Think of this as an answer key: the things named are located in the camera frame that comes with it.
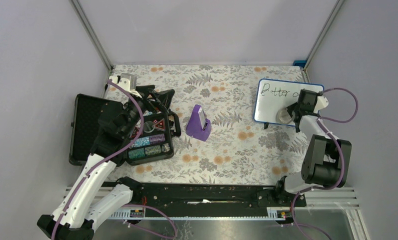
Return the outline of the silver mesh sponge eraser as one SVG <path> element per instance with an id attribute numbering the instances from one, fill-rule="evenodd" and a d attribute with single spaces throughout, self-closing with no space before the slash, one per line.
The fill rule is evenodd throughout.
<path id="1" fill-rule="evenodd" d="M 276 114 L 276 122 L 282 125 L 288 125 L 292 122 L 292 117 L 286 108 L 280 109 Z"/>

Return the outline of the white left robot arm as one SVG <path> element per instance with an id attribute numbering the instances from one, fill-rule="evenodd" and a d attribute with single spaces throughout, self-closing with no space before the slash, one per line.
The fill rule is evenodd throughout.
<path id="1" fill-rule="evenodd" d="M 90 240 L 97 228 L 124 205 L 145 210 L 143 185 L 130 178 L 116 181 L 113 190 L 98 202 L 94 198 L 108 175 L 125 160 L 128 150 L 145 132 L 150 115 L 168 116 L 173 89 L 157 92 L 153 85 L 127 93 L 128 102 L 106 101 L 97 111 L 98 132 L 84 168 L 62 203 L 51 214 L 40 216 L 37 226 L 51 240 Z"/>

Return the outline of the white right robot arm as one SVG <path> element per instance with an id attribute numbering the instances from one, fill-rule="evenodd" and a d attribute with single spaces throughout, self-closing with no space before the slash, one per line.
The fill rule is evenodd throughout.
<path id="1" fill-rule="evenodd" d="M 284 186 L 274 191 L 274 201 L 288 205 L 293 193 L 312 189 L 332 190 L 342 188 L 347 180 L 352 144 L 338 138 L 323 123 L 319 111 L 329 101 L 322 92 L 302 89 L 295 103 L 287 107 L 295 131 L 308 139 L 308 147 L 298 173 L 284 178 Z"/>

